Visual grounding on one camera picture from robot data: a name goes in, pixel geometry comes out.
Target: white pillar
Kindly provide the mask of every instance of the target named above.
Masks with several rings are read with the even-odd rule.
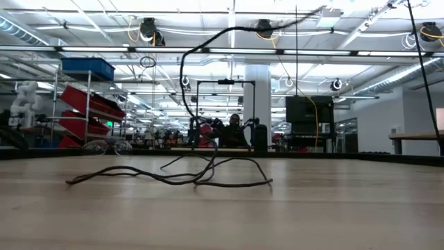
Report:
[[[255,116],[267,127],[268,145],[271,145],[271,75],[269,65],[245,65],[245,81],[256,81]],[[253,85],[244,83],[244,122],[253,117]],[[250,129],[245,130],[250,144]]]

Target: black cable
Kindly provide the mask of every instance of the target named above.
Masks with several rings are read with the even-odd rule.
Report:
[[[224,33],[227,33],[229,31],[235,31],[235,30],[240,30],[240,31],[249,31],[249,32],[267,32],[267,31],[275,31],[281,28],[287,28],[290,27],[294,24],[298,24],[299,22],[303,22],[304,20],[306,20],[306,18],[311,17],[312,15],[315,15],[317,12],[319,12],[321,10],[321,8],[309,13],[306,17],[302,18],[300,21],[296,20],[294,22],[291,22],[289,24],[286,24],[284,26],[278,26],[278,27],[274,27],[274,28],[247,28],[247,27],[241,27],[241,26],[235,26],[235,27],[230,27],[230,28],[226,28],[224,30],[222,30],[221,32],[217,33],[215,36],[213,36],[212,38],[210,38],[208,41],[204,42],[203,44],[187,51],[184,53],[184,55],[182,56],[182,60],[180,62],[180,78],[179,78],[179,82],[182,82],[182,78],[183,78],[183,67],[185,65],[185,58],[193,53],[196,52],[199,49],[202,49],[203,47],[207,46],[209,43],[211,43],[212,41],[214,41],[215,39],[217,39],[218,37],[220,37],[221,35],[223,35]],[[141,66],[144,67],[143,65],[143,59],[142,58],[140,60]],[[150,58],[154,63],[153,65],[145,65],[145,67],[154,67],[155,66],[155,60],[153,58]],[[196,119],[196,123],[197,119],[199,119],[200,117],[197,115],[196,116],[193,114],[193,112],[190,110],[186,98],[185,98],[185,89],[184,86],[182,84],[179,84],[180,89],[182,90],[182,100],[184,102],[184,105],[188,111],[188,113],[191,115],[191,117],[193,117],[194,119]],[[202,156],[198,156],[201,157],[203,159],[205,159],[206,161],[208,161],[207,165],[205,166],[204,170],[196,173],[196,174],[191,174],[191,173],[184,173],[184,174],[173,174],[173,175],[159,175],[159,174],[154,174],[154,173],[150,173],[150,172],[145,172],[143,170],[137,169],[135,167],[129,167],[129,166],[114,166],[114,167],[106,167],[105,169],[102,169],[98,172],[95,173],[91,173],[91,174],[84,174],[81,176],[77,176],[76,178],[74,178],[72,181],[66,181],[66,184],[68,185],[75,185],[77,183],[81,183],[83,181],[89,180],[91,178],[94,178],[96,176],[138,176],[138,175],[145,175],[145,176],[149,176],[151,178],[154,178],[157,181],[161,181],[163,183],[169,184],[169,185],[184,185],[184,184],[188,184],[188,183],[194,183],[194,185],[213,185],[213,186],[217,186],[217,187],[223,187],[223,188],[244,188],[244,187],[252,187],[252,186],[257,186],[257,185],[264,185],[264,184],[269,184],[273,181],[273,179],[268,179],[265,175],[265,173],[262,171],[262,168],[260,167],[259,163],[257,163],[256,161],[254,161],[253,159],[249,159],[249,158],[229,158],[227,160],[223,160],[221,162],[218,162],[217,164],[214,164],[214,160],[216,158],[217,152],[218,152],[218,147],[217,147],[217,143],[210,139],[209,137],[207,137],[204,134],[200,135],[203,136],[204,139],[208,140],[209,142],[211,142],[214,146],[214,152],[213,155],[211,157],[211,159],[206,159]],[[172,163],[174,163],[177,160],[180,160],[181,158],[184,158],[186,156],[191,156],[190,154],[187,155],[183,155],[179,158],[176,158],[175,160],[171,161],[170,163],[164,165],[161,167],[161,169],[163,169],[164,167],[167,167],[169,165],[171,165]],[[251,161],[253,163],[256,164],[258,170],[260,171],[262,177],[264,177],[264,181],[260,181],[260,182],[255,182],[255,183],[242,183],[242,184],[225,184],[225,183],[210,183],[209,180],[211,180],[211,178],[214,176],[214,169],[216,166],[219,166],[223,163],[226,163],[228,161],[231,160],[248,160]],[[133,172],[135,172],[135,174],[131,174],[131,173],[114,173],[114,174],[109,174],[107,172],[109,171],[114,171],[114,170],[131,170]],[[207,177],[205,179],[202,179],[202,177],[204,177],[204,175],[209,171],[212,170],[212,174],[210,177]],[[180,177],[180,176],[192,176],[193,178],[186,180],[186,181],[170,181],[169,178],[174,178],[174,177]]]
[[[298,6],[296,6],[296,20],[298,20]],[[296,96],[298,96],[298,83],[299,83],[299,39],[298,39],[298,25],[296,25]]]
[[[147,60],[150,60],[152,63],[151,64],[147,64]],[[143,83],[144,82],[144,72],[145,70],[155,67],[157,62],[155,61],[154,58],[150,57],[150,56],[144,56],[142,58],[140,58],[140,66],[142,66],[144,68],[144,70],[142,70],[142,75],[140,77],[140,82]]]
[[[415,35],[415,41],[416,41],[416,49],[418,50],[419,62],[421,64],[422,78],[424,79],[424,86],[425,86],[425,92],[427,94],[427,102],[429,104],[429,111],[430,111],[430,115],[432,116],[432,123],[433,123],[433,127],[435,129],[436,139],[438,140],[439,149],[441,151],[441,155],[443,155],[444,143],[443,143],[443,141],[441,141],[441,136],[439,134],[438,125],[436,123],[435,112],[434,112],[433,103],[432,103],[432,96],[430,95],[429,83],[427,81],[427,74],[426,74],[425,68],[424,68],[424,60],[422,58],[421,46],[419,44],[418,33],[416,32],[415,18],[413,17],[413,11],[412,11],[412,7],[410,4],[410,0],[407,0],[407,7],[409,8],[411,25],[413,27],[413,30],[415,31],[414,35]]]

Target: blue bin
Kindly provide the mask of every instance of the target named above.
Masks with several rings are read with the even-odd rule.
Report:
[[[115,68],[102,58],[62,58],[63,74],[79,81],[113,81]]]

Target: workbench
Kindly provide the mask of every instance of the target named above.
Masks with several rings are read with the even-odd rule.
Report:
[[[199,158],[70,156],[0,161],[0,249],[436,249],[444,168],[258,158],[271,187],[170,186],[147,177],[65,180],[112,165],[198,172]],[[214,181],[260,181],[251,162]]]
[[[439,131],[439,135],[444,138],[444,131]],[[394,141],[395,154],[399,155],[402,155],[403,140],[437,140],[435,132],[390,134],[388,138]],[[444,149],[440,149],[440,156],[444,156]]]

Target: yellow cable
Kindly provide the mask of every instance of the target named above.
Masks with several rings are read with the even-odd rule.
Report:
[[[426,36],[428,36],[429,38],[438,38],[439,43],[441,43],[441,45],[444,47],[444,42],[441,40],[441,38],[444,38],[444,35],[432,35],[432,34],[428,34],[428,33],[424,32],[424,29],[425,29],[425,27],[422,27],[422,28],[420,29],[420,32],[421,32],[423,35],[426,35]]]
[[[428,34],[428,33],[424,32],[424,29],[425,29],[425,27],[422,27],[422,28],[420,29],[420,32],[421,32],[423,35],[428,36],[429,38],[444,38],[444,36],[442,36],[442,35],[432,35],[432,34]]]
[[[276,38],[278,38],[279,36],[278,35],[276,35],[275,37],[273,37],[273,38],[265,38],[265,37],[262,37],[261,35],[259,35],[258,33],[256,33],[256,35],[258,36],[258,38],[260,38],[260,39],[264,39],[264,40],[274,40],[274,39],[276,39]]]
[[[140,26],[142,25],[142,23],[139,24],[139,29],[137,30],[137,39],[134,40],[134,38],[130,34],[131,22],[133,22],[132,18],[130,18],[130,25],[128,26],[128,37],[130,38],[131,41],[137,42],[137,41],[139,41],[139,38],[140,38]]]
[[[271,42],[273,43],[273,48],[276,49],[275,41],[272,39]],[[284,68],[285,73],[287,73],[287,76],[289,76],[289,78],[290,78],[290,80],[291,80],[290,74],[288,73],[287,69],[286,69],[285,66],[284,66],[284,63],[282,63],[282,61],[280,60],[280,58],[279,58],[279,61],[280,61],[280,64],[282,65],[282,67]],[[312,103],[313,106],[314,106],[314,112],[315,112],[315,116],[316,116],[316,139],[315,139],[315,142],[314,142],[314,150],[316,150],[316,147],[318,147],[318,138],[319,138],[318,107],[316,106],[316,103],[315,103],[313,100],[311,100],[311,98],[310,98],[309,96],[307,96],[302,90],[300,90],[300,88],[299,88],[296,84],[295,84],[295,87],[299,90],[299,92],[302,93],[302,95],[303,95],[304,97],[306,97],[308,100],[310,100],[311,103]]]
[[[153,47],[155,46],[155,32],[154,32],[154,35],[153,35]],[[157,54],[155,54],[155,56],[153,56],[153,58],[154,58],[154,60],[156,61],[157,60]],[[154,89],[154,82],[155,82],[155,73],[156,73],[156,69],[157,69],[157,65],[156,66],[154,66],[153,67],[153,84],[152,84],[152,86],[153,86],[153,93],[154,93],[154,91],[155,91],[155,89]],[[151,118],[153,118],[154,117],[154,110],[151,110]],[[155,143],[154,143],[154,125],[153,125],[153,129],[152,129],[152,134],[153,134],[153,136],[152,136],[152,141],[153,141],[153,150],[155,150]]]

